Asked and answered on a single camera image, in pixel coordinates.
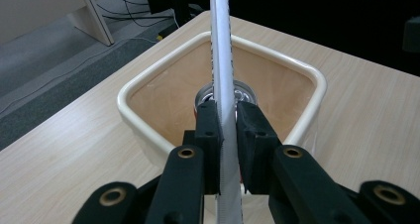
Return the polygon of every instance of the gray carpet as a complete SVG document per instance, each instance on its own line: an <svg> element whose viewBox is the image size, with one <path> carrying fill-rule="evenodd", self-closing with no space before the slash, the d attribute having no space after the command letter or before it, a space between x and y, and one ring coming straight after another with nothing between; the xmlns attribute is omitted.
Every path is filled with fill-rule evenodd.
<svg viewBox="0 0 420 224"><path fill-rule="evenodd" d="M158 32L172 24L162 21L135 38L156 41ZM88 91L127 62L154 45L146 40L123 40L103 54L89 57L84 67L20 108L0 118L0 151L50 118L74 99Z"/></svg>

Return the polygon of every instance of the white rod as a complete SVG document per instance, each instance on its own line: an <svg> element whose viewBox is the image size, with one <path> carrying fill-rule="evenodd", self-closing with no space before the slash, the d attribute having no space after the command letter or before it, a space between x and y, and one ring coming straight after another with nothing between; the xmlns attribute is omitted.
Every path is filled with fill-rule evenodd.
<svg viewBox="0 0 420 224"><path fill-rule="evenodd" d="M229 0L210 0L213 91L222 126L217 223L243 223L238 162Z"/></svg>

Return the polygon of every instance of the wooden table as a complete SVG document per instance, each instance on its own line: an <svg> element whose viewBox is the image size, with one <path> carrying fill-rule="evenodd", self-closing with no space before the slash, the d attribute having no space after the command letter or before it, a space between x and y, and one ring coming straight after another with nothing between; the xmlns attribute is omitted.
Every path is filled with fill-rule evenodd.
<svg viewBox="0 0 420 224"><path fill-rule="evenodd" d="M312 64L328 91L317 156L339 184L381 179L420 197L420 78L232 18L232 33ZM205 12L0 153L0 223L70 223L99 186L140 186L160 171L145 157L116 104L121 87L162 56L208 31ZM206 219L214 220L207 215ZM266 210L248 223L270 222Z"/></svg>

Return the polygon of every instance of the metal ring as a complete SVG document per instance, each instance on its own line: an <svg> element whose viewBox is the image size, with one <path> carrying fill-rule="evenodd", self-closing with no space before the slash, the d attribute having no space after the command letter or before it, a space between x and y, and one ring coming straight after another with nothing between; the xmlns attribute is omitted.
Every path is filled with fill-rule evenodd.
<svg viewBox="0 0 420 224"><path fill-rule="evenodd" d="M111 198L110 194L116 193L118 196L116 198ZM103 206L113 206L115 204L118 204L126 198L127 191L126 189L122 187L114 187L111 189L108 189L106 192L104 192L101 197L99 198L99 203L101 203Z"/></svg>
<svg viewBox="0 0 420 224"><path fill-rule="evenodd" d="M294 148L286 148L283 150L284 154L287 155L290 158L301 158L303 154Z"/></svg>
<svg viewBox="0 0 420 224"><path fill-rule="evenodd" d="M195 156L195 152L192 149L185 148L178 151L178 156L184 159L189 159Z"/></svg>
<svg viewBox="0 0 420 224"><path fill-rule="evenodd" d="M374 194L382 199L385 202L394 204L394 205L403 205L405 204L404 196L395 190L393 187L384 186L384 185L377 185L373 189Z"/></svg>

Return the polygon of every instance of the white bowl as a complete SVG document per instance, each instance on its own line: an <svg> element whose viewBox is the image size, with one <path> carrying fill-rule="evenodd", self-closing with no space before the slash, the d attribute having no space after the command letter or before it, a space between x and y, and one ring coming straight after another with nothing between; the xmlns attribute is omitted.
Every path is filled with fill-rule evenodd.
<svg viewBox="0 0 420 224"><path fill-rule="evenodd" d="M235 36L232 45L234 77L253 89L278 138L313 154L316 128L311 124L327 89L324 75L307 63ZM118 94L123 120L160 168L174 146L181 145L183 132L195 129L195 95L212 79L210 47L210 32L194 37Z"/></svg>

